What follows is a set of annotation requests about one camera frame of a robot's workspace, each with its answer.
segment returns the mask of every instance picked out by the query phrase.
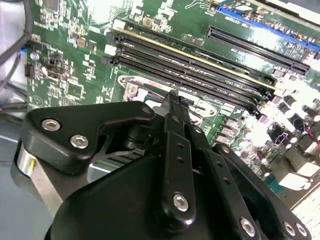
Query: black pcie slot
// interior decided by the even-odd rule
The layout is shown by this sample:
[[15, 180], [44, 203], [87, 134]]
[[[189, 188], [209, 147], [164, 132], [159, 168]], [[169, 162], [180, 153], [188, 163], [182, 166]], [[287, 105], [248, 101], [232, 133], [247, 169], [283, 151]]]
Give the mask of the black pcie slot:
[[299, 74], [305, 74], [310, 69], [310, 66], [302, 62], [299, 62], [293, 58], [284, 56], [275, 51], [261, 47], [255, 43], [241, 39], [235, 35], [232, 35], [213, 26], [209, 27], [207, 37], [216, 42], [220, 42], [229, 47], [238, 49], [242, 52], [255, 55], [267, 62], [274, 64], [275, 66], [279, 66], [281, 68], [285, 68], [293, 72], [297, 72]]
[[150, 63], [162, 66], [166, 70], [171, 71], [172, 73], [177, 73], [180, 76], [183, 76], [184, 78], [193, 78], [197, 82], [201, 83], [202, 85], [208, 85], [211, 88], [221, 89], [222, 91], [228, 92], [230, 95], [231, 94], [239, 95], [238, 96], [239, 98], [244, 99], [246, 101], [256, 102], [255, 99], [258, 99], [259, 101], [263, 101], [263, 98], [260, 95], [247, 92], [247, 91], [245, 91], [241, 88], [237, 88], [235, 86], [227, 85], [223, 82], [217, 81], [215, 78], [209, 78], [209, 77], [202, 75], [202, 74], [199, 74], [197, 72], [187, 70], [181, 66], [172, 65], [172, 63], [170, 63], [170, 62], [164, 61], [161, 58], [156, 58], [154, 56], [146, 54], [145, 52], [135, 51], [131, 48], [124, 47], [122, 49], [122, 53], [129, 55], [133, 58], [141, 58], [143, 60], [147, 60]]
[[127, 27], [129, 27], [129, 28], [135, 28], [135, 29], [137, 29], [137, 30], [144, 31], [145, 33], [148, 33], [150, 36], [152, 36], [153, 39], [154, 39], [155, 37], [159, 37], [159, 38], [162, 38], [162, 39], [164, 39], [164, 40], [169, 41], [169, 44], [170, 44], [170, 43], [180, 44], [181, 46], [184, 46], [184, 47], [186, 47], [186, 48], [188, 48], [188, 49], [190, 49], [190, 50], [199, 51], [199, 52], [201, 52], [202, 54], [205, 54], [205, 55], [207, 55], [207, 56], [210, 56], [210, 57], [213, 58], [213, 59], [217, 59], [217, 61], [219, 61], [222, 65], [223, 65], [223, 63], [227, 63], [227, 64], [229, 64], [229, 65], [232, 65], [232, 66], [235, 67], [235, 68], [242, 69], [242, 70], [246, 71], [246, 72], [249, 74], [249, 76], [253, 76], [253, 77], [260, 76], [260, 77], [265, 78], [265, 79], [267, 79], [268, 81], [271, 81], [272, 83], [274, 83], [274, 80], [273, 80], [269, 75], [264, 74], [264, 73], [262, 73], [262, 72], [260, 72], [260, 71], [258, 71], [258, 70], [256, 70], [256, 69], [253, 69], [253, 68], [250, 68], [250, 67], [248, 67], [248, 66], [239, 64], [239, 63], [237, 63], [237, 62], [235, 62], [235, 61], [232, 61], [232, 60], [230, 60], [230, 59], [228, 59], [228, 58], [225, 58], [225, 57], [223, 57], [223, 56], [217, 55], [217, 54], [215, 54], [215, 53], [213, 53], [213, 52], [210, 52], [210, 51], [208, 51], [208, 50], [205, 50], [205, 49], [203, 49], [203, 48], [194, 46], [194, 45], [189, 44], [189, 43], [187, 43], [187, 42], [184, 42], [184, 41], [182, 41], [182, 40], [180, 40], [180, 39], [171, 37], [171, 36], [169, 36], [169, 35], [165, 35], [165, 34], [163, 34], [163, 33], [161, 33], [161, 32], [152, 31], [152, 30], [150, 30], [150, 28], [147, 28], [147, 27], [145, 27], [145, 26], [139, 25], [139, 24], [137, 24], [137, 23], [135, 23], [135, 22], [131, 22], [131, 21], [128, 21], [128, 20], [123, 20], [123, 21], [126, 22], [126, 26], [127, 26]]
[[214, 68], [211, 66], [206, 65], [203, 62], [200, 61], [196, 61], [196, 60], [190, 60], [189, 58], [183, 56], [183, 55], [179, 55], [175, 52], [171, 52], [167, 49], [161, 48], [159, 46], [155, 46], [152, 45], [151, 43], [136, 39], [134, 37], [131, 36], [127, 36], [126, 40], [124, 41], [125, 43], [129, 43], [135, 46], [139, 46], [139, 47], [143, 47], [143, 48], [147, 48], [147, 49], [151, 49], [153, 51], [159, 52], [163, 55], [166, 55], [166, 57], [175, 60], [177, 62], [181, 62], [184, 63], [188, 66], [194, 66], [197, 67], [199, 70], [202, 70], [204, 72], [207, 72], [211, 75], [217, 75], [219, 76], [221, 79], [225, 80], [225, 81], [230, 81], [233, 82], [234, 84], [240, 84], [243, 85], [243, 88], [247, 88], [250, 89], [251, 92], [259, 92], [261, 94], [265, 93], [265, 88], [259, 84], [256, 84], [254, 82], [248, 81], [246, 79], [243, 79], [239, 76], [233, 75], [231, 73], [222, 71], [218, 68]]
[[132, 59], [128, 59], [124, 57], [120, 57], [119, 62], [122, 65], [137, 69], [142, 72], [146, 72], [148, 74], [152, 74], [157, 78], [160, 78], [164, 81], [177, 85], [177, 87], [183, 86], [197, 93], [201, 93], [206, 96], [213, 97], [217, 100], [222, 101], [223, 103], [229, 103], [229, 104], [238, 106], [240, 108], [246, 109], [249, 112], [256, 110], [256, 105], [253, 103], [243, 102], [238, 99], [234, 99], [229, 95], [220, 93], [217, 89], [209, 89], [208, 87], [200, 86], [194, 82], [188, 81], [187, 79], [172, 75], [170, 72], [161, 71], [160, 69], [157, 69], [155, 67], [142, 64], [141, 62], [137, 62]]

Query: motherboard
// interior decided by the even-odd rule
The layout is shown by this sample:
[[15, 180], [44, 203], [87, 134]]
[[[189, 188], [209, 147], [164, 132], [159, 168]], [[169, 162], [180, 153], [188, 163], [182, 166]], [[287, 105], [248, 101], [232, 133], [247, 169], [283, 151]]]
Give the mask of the motherboard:
[[28, 107], [178, 91], [276, 193], [319, 174], [320, 26], [255, 0], [33, 0]]

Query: black mechanical clamp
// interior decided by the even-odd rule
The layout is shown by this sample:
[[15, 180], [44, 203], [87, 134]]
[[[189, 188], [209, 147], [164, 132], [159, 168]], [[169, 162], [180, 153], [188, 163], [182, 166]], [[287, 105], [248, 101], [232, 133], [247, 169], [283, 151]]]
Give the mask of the black mechanical clamp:
[[[310, 240], [303, 223], [170, 92], [145, 103], [42, 108], [25, 118], [11, 175], [54, 215], [48, 240]], [[145, 154], [88, 184], [92, 162]]]

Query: blue pcie slot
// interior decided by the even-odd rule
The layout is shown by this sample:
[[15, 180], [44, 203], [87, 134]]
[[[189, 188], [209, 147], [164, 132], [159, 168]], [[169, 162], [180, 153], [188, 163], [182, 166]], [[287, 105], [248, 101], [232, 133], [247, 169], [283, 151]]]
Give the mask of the blue pcie slot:
[[218, 9], [217, 9], [218, 12], [222, 13], [222, 14], [225, 14], [225, 15], [228, 15], [234, 19], [237, 19], [237, 20], [240, 20], [241, 22], [244, 22], [246, 24], [249, 24], [249, 25], [252, 25], [252, 26], [255, 26], [255, 27], [258, 27], [258, 28], [262, 28], [262, 29], [265, 29], [265, 30], [268, 30], [269, 32], [275, 34], [275, 35], [278, 35], [282, 38], [285, 38], [291, 42], [294, 42], [296, 44], [300, 44], [306, 48], [309, 48], [309, 49], [312, 49], [316, 52], [320, 52], [320, 46], [317, 46], [315, 44], [312, 44], [312, 43], [309, 43], [309, 42], [306, 42], [306, 41], [300, 41], [298, 39], [296, 39], [295, 37], [293, 36], [290, 36], [286, 33], [283, 33], [279, 30], [276, 30], [270, 26], [266, 26], [260, 22], [256, 22], [256, 21], [252, 21], [252, 20], [247, 20], [245, 19], [244, 17], [242, 17], [242, 15], [240, 13], [236, 13], [236, 12], [233, 12], [233, 11], [230, 11], [230, 10], [227, 10], [225, 9], [223, 6], [219, 6]]

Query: cable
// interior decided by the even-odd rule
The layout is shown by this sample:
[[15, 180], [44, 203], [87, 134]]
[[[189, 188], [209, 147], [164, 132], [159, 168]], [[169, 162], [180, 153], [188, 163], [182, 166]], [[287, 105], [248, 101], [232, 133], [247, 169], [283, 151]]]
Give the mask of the cable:
[[34, 20], [32, 16], [30, 0], [23, 0], [25, 24], [23, 35], [7, 50], [0, 55], [0, 66], [4, 64], [13, 54], [19, 52], [32, 35]]
[[28, 96], [27, 92], [25, 90], [13, 85], [12, 83], [8, 82], [4, 88], [13, 92], [14, 94], [18, 95], [19, 98], [21, 98], [22, 100], [24, 100], [24, 101], [27, 100], [27, 96]]
[[14, 63], [9, 71], [9, 73], [7, 74], [7, 76], [5, 76], [4, 80], [0, 82], [0, 92], [6, 87], [6, 85], [8, 84], [9, 80], [11, 79], [12, 75], [14, 74], [15, 70], [18, 67], [18, 64], [20, 62], [20, 55], [19, 53], [16, 55], [16, 58], [14, 60]]
[[6, 3], [21, 3], [23, 0], [0, 0], [2, 2], [6, 2]]

